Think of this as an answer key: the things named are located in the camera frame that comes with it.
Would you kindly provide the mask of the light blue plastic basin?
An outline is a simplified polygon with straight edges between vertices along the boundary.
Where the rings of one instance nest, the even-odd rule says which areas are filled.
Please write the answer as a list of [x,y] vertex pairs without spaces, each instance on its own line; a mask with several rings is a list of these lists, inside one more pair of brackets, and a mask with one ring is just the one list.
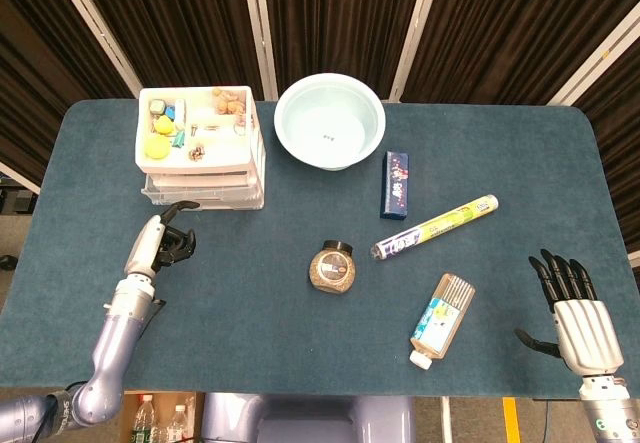
[[280,96],[274,129],[295,159],[327,171],[355,165],[380,145],[386,115],[376,93],[339,73],[304,77]]

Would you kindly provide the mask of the brown pleated curtain panel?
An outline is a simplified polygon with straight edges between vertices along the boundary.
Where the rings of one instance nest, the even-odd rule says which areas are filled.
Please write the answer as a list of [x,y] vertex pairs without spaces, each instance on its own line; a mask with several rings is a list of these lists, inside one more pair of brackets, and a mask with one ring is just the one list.
[[247,0],[92,0],[145,87],[247,85],[264,97]]
[[433,0],[402,101],[547,103],[640,0]]
[[129,98],[71,0],[0,0],[0,162],[40,185],[67,110]]
[[266,0],[278,90],[340,73],[390,95],[416,0]]

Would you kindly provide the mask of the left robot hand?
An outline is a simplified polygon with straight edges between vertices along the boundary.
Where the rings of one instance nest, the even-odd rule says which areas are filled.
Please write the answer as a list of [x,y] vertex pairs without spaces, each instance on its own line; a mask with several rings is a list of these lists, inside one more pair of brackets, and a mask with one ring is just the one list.
[[170,222],[179,212],[199,207],[199,203],[183,200],[152,216],[134,242],[124,267],[125,275],[141,274],[153,279],[163,267],[190,258],[196,248],[194,231],[183,232]]

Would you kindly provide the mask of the ribbed bottle with white cap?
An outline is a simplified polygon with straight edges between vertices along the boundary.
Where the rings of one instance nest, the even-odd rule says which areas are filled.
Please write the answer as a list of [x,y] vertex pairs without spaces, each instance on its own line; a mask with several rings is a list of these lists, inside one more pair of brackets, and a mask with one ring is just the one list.
[[428,370],[434,360],[444,358],[474,295],[474,286],[463,278],[452,273],[441,277],[410,337],[414,365]]

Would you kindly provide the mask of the brown plush toy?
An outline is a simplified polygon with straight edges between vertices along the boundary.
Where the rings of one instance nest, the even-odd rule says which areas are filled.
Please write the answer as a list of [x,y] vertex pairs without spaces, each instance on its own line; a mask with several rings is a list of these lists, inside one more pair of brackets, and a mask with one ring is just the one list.
[[212,90],[215,111],[221,115],[244,115],[246,91],[240,87],[214,87]]

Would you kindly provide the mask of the white plastic drawer unit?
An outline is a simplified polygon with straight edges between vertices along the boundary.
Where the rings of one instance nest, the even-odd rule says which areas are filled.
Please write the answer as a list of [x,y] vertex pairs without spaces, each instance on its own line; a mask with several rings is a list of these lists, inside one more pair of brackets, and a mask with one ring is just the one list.
[[[221,115],[215,111],[212,90],[214,87],[240,87],[246,91],[244,115]],[[144,142],[153,135],[153,119],[149,113],[152,99],[162,99],[166,107],[175,107],[174,132],[167,136],[172,144],[179,130],[185,131],[182,148],[171,146],[170,154],[161,160],[145,156]],[[248,86],[164,87],[144,88],[140,91],[138,123],[135,141],[135,163],[145,175],[145,187],[155,187],[148,174],[220,174],[255,173],[258,181],[252,186],[263,191],[265,200],[266,150],[256,111],[252,90]],[[204,157],[199,161],[189,159],[188,153],[196,146],[203,146]]]

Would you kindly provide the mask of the clear plastic water bottle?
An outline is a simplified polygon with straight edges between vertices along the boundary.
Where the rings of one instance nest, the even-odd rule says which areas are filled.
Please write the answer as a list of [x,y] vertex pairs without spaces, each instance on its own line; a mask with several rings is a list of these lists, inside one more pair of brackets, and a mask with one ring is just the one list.
[[151,443],[151,436],[155,425],[155,410],[153,407],[153,396],[145,394],[142,396],[131,431],[130,443]]
[[174,414],[167,426],[168,443],[178,443],[187,437],[186,406],[178,404],[175,406]]

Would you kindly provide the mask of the cling film roll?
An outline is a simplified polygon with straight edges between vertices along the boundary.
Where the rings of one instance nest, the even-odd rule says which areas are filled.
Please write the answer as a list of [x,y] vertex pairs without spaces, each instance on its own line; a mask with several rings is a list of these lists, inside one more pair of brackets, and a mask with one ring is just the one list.
[[371,248],[375,260],[386,260],[399,253],[432,240],[453,229],[463,226],[499,208],[495,195],[488,194],[437,217],[415,225],[400,233],[376,242]]

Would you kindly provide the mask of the lavender robot torso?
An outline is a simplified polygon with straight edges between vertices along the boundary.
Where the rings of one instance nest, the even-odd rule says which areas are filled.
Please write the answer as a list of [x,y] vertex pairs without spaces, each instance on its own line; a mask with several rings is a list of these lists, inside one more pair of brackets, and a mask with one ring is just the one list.
[[211,392],[202,443],[415,443],[409,396]]

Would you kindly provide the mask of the white screen frame post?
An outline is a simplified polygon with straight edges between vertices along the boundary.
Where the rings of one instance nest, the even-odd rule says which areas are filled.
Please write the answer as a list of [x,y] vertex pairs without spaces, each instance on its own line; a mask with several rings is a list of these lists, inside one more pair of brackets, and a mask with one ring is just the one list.
[[640,38],[640,1],[547,102],[572,106]]
[[391,85],[388,103],[399,103],[424,32],[434,0],[415,0],[402,51]]
[[93,0],[70,0],[132,95],[139,97],[143,85]]
[[267,0],[246,0],[260,80],[266,101],[279,98]]
[[14,181],[18,182],[21,186],[27,188],[28,190],[30,190],[32,193],[36,195],[39,195],[41,192],[41,187],[38,184],[34,183],[29,178],[22,175],[17,170],[11,168],[10,166],[6,165],[1,161],[0,161],[0,173],[7,175]]

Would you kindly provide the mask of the blue table cloth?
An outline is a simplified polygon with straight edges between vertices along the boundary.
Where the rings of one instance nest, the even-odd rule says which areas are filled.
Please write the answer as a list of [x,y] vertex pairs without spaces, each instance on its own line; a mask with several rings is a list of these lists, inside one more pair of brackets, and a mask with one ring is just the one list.
[[[193,256],[163,269],[166,303],[126,374],[132,389],[247,393],[513,395],[573,398],[580,379],[526,348],[516,328],[555,339],[529,257],[578,260],[606,304],[640,396],[640,294],[586,116],[573,107],[387,105],[381,151],[342,171],[295,160],[274,107],[258,107],[265,205],[196,211]],[[156,208],[134,161],[138,104],[85,100],[66,113],[0,312],[0,387],[86,380],[141,227]],[[379,215],[382,152],[410,158],[409,210]],[[387,237],[493,194],[499,208],[386,260]],[[349,291],[314,288],[325,240],[352,246]],[[422,370],[410,337],[445,273],[475,295],[443,359]]]

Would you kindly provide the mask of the yellow round sponge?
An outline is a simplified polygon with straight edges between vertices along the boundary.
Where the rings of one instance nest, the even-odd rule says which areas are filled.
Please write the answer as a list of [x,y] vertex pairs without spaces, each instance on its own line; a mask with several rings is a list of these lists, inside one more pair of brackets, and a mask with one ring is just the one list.
[[153,134],[144,142],[145,156],[153,160],[166,158],[171,151],[170,139],[162,134]]

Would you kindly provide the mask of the seed-filled glass jar black lid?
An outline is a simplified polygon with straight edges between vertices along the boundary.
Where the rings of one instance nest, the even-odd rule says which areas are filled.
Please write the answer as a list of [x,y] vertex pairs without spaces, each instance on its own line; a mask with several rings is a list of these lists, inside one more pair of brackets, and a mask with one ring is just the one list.
[[309,266],[309,279],[314,288],[333,294],[350,290],[356,276],[351,245],[338,240],[325,240],[322,249]]

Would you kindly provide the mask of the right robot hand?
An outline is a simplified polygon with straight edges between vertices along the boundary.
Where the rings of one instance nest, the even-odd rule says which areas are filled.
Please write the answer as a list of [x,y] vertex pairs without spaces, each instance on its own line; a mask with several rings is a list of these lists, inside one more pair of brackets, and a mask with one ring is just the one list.
[[592,279],[577,260],[566,260],[546,249],[531,256],[549,308],[557,341],[546,342],[516,328],[514,334],[529,349],[564,361],[580,377],[612,375],[624,364],[610,313],[598,299]]

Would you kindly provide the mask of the clear plastic drawer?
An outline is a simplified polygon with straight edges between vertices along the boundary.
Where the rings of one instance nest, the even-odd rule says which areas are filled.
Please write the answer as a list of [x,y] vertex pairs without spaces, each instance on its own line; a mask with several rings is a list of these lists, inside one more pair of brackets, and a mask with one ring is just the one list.
[[239,187],[252,186],[257,183],[255,173],[220,173],[220,174],[148,174],[147,177],[156,188],[163,187]]
[[145,187],[141,189],[141,193],[147,196],[154,204],[169,204],[182,200],[214,200],[231,202],[260,199],[263,197],[263,191],[259,187]]
[[197,203],[196,208],[184,208],[184,211],[202,211],[202,210],[260,210],[264,207],[264,199],[248,199],[240,201],[221,201],[213,199],[194,200]]

